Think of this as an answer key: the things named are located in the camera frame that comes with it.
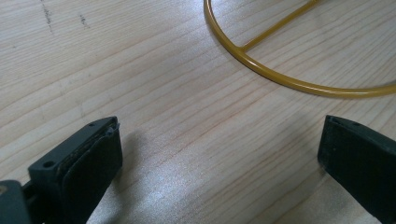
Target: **yellow wire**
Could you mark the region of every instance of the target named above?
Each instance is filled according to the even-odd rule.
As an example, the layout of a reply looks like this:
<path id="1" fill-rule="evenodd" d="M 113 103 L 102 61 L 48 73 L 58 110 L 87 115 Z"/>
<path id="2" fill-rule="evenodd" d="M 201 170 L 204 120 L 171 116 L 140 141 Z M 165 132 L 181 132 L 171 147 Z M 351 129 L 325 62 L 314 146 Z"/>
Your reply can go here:
<path id="1" fill-rule="evenodd" d="M 292 21 L 294 18 L 300 16 L 306 12 L 309 8 L 314 6 L 318 0 L 310 0 L 307 4 L 298 8 L 292 12 L 289 16 L 285 17 L 283 20 L 275 24 L 269 30 L 263 32 L 261 35 L 250 40 L 245 46 L 237 47 L 221 30 L 216 18 L 213 14 L 211 0 L 205 0 L 204 10 L 209 26 L 211 27 L 216 38 L 219 40 L 220 44 L 226 48 L 239 62 L 255 71 L 259 75 L 266 77 L 280 85 L 295 89 L 297 91 L 308 92 L 315 95 L 328 96 L 328 97 L 345 97 L 345 98 L 367 98 L 374 96 L 381 96 L 387 94 L 396 93 L 396 84 L 390 84 L 386 86 L 376 87 L 376 88 L 365 88 L 365 89 L 343 89 L 321 86 L 305 81 L 301 81 L 296 78 L 287 77 L 283 74 L 274 71 L 256 60 L 250 58 L 246 55 L 246 51 L 251 49 L 253 46 L 262 41 L 265 37 L 272 34 L 288 22 Z"/>

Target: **wooden table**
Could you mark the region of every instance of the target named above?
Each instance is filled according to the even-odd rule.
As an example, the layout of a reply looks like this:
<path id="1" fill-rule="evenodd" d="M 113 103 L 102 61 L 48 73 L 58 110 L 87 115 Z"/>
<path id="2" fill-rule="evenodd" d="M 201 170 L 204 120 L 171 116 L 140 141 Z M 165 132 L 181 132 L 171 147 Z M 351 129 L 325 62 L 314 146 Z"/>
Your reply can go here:
<path id="1" fill-rule="evenodd" d="M 213 0 L 238 44 L 303 4 Z M 317 162 L 327 114 L 396 139 L 396 97 L 332 99 L 231 56 L 202 0 L 0 3 L 0 178 L 117 116 L 124 166 L 90 223 L 373 223 Z M 334 87 L 395 81 L 396 2 L 324 0 L 249 55 Z"/>

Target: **scratch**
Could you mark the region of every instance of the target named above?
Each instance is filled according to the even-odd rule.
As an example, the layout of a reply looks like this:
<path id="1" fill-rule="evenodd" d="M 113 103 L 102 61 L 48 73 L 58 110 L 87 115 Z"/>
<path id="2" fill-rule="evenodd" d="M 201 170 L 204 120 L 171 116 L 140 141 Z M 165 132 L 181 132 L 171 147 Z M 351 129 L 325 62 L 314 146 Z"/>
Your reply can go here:
<path id="1" fill-rule="evenodd" d="M 82 14 L 78 14 L 78 15 L 79 15 L 79 19 L 80 19 L 80 21 L 81 21 L 81 24 L 84 25 L 84 28 L 91 28 L 91 27 L 87 24 L 87 22 L 85 21 L 85 17 L 84 17 Z"/>
<path id="2" fill-rule="evenodd" d="M 41 0 L 41 6 L 43 7 L 44 15 L 46 16 L 47 24 L 49 25 L 49 30 L 53 34 L 52 26 L 51 26 L 52 19 L 50 17 L 52 16 L 52 13 L 46 8 L 46 5 L 44 5 L 44 0 Z"/>

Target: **light wood tabletop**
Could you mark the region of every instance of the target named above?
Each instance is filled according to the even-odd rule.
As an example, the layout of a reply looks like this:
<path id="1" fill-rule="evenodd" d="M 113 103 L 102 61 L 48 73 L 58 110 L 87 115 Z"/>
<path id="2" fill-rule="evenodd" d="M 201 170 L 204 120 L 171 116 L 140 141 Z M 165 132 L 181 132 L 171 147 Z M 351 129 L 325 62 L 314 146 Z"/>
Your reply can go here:
<path id="1" fill-rule="evenodd" d="M 305 0 L 213 0 L 236 44 Z M 324 0 L 248 53 L 343 88 L 396 81 L 396 1 Z M 396 97 L 280 86 L 214 37 L 202 0 L 3 0 L 0 179 L 117 116 L 124 164 L 89 223 L 376 223 L 317 161 L 326 115 L 396 139 Z"/>

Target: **wooden surface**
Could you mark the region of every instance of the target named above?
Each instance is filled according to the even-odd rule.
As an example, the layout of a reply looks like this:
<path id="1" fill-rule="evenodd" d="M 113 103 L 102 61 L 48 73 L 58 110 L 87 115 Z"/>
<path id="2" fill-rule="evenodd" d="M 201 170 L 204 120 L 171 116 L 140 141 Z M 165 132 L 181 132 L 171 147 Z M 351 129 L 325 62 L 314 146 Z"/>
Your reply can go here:
<path id="1" fill-rule="evenodd" d="M 304 0 L 214 0 L 242 44 Z M 396 80 L 396 1 L 324 0 L 249 54 L 335 87 Z M 90 223 L 376 223 L 316 156 L 325 115 L 396 139 L 395 95 L 317 97 L 248 70 L 203 1 L 0 3 L 0 178 L 118 116 L 124 167 Z"/>

